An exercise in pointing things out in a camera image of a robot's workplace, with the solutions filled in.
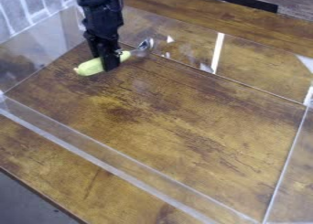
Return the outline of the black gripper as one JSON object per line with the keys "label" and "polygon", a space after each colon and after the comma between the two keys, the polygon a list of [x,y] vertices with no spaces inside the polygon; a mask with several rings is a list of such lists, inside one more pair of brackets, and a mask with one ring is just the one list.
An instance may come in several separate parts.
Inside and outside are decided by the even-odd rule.
{"label": "black gripper", "polygon": [[119,28],[123,26],[123,5],[107,3],[103,5],[84,4],[82,6],[87,40],[92,56],[101,57],[105,71],[114,70],[121,65]]}

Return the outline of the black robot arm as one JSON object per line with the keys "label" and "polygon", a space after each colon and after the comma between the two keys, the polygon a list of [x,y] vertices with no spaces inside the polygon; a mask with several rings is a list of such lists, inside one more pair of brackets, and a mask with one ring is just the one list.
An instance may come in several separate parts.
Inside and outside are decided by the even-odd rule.
{"label": "black robot arm", "polygon": [[105,71],[121,65],[119,28],[123,26],[122,0],[78,0],[92,55],[101,59]]}

